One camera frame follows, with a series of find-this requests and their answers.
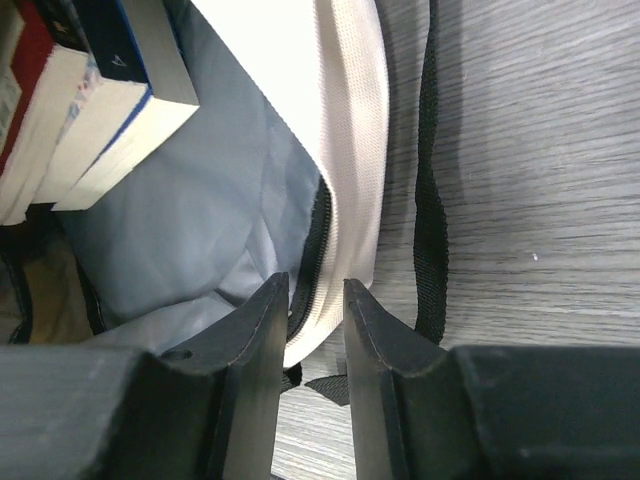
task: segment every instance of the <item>book spine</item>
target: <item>book spine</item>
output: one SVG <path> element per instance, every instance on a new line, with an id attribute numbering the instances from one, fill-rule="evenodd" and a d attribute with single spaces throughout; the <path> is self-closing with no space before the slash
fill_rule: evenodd
<path id="1" fill-rule="evenodd" d="M 16 6 L 24 21 L 24 29 L 10 66 L 2 72 L 2 108 L 12 109 L 13 112 L 3 114 L 3 119 L 11 124 L 7 122 L 5 127 L 8 128 L 3 129 L 4 147 L 0 152 L 0 172 L 5 169 L 33 92 L 55 45 L 33 1 L 23 0 Z M 7 99 L 11 99 L 10 104 L 5 101 Z"/>
<path id="2" fill-rule="evenodd" d="M 146 83 L 135 40 L 117 0 L 71 2 L 103 78 Z"/>
<path id="3" fill-rule="evenodd" d="M 73 50 L 87 51 L 71 18 L 58 0 L 33 0 L 33 2 L 54 42 Z"/>

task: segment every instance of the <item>red book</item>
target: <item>red book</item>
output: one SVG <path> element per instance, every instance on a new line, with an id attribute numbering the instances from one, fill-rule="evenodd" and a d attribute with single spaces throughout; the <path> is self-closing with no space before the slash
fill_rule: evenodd
<path id="1" fill-rule="evenodd" d="M 0 58 L 11 58 L 0 64 L 2 224 L 22 221 L 87 64 L 84 46 L 56 2 L 10 0 L 3 6 L 8 11 L 0 12 L 11 32 L 0 47 Z"/>

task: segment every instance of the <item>zipper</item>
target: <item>zipper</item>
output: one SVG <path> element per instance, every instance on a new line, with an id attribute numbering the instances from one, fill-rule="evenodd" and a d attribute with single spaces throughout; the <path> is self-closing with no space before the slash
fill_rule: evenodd
<path id="1" fill-rule="evenodd" d="M 302 250 L 296 291 L 291 302 L 287 341 L 295 337 L 304 326 L 315 298 L 322 262 L 331 227 L 331 193 L 323 178 L 318 182 L 318 192 L 311 213 L 309 235 Z"/>

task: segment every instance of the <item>wood grain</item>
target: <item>wood grain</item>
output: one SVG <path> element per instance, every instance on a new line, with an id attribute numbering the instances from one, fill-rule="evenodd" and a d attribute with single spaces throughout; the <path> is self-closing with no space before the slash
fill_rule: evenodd
<path id="1" fill-rule="evenodd" d="M 428 2 L 380 0 L 391 134 L 372 292 L 413 323 Z M 449 222 L 443 345 L 640 344 L 640 3 L 441 1 L 434 169 Z M 341 330 L 305 377 L 344 365 Z M 274 471 L 355 478 L 348 407 L 298 389 Z"/>

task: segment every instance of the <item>stack of books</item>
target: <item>stack of books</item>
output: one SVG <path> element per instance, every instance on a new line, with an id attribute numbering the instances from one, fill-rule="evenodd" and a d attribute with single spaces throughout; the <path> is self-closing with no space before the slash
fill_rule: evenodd
<path id="1" fill-rule="evenodd" d="M 162 0 L 0 0 L 0 224 L 91 207 L 197 108 Z"/>

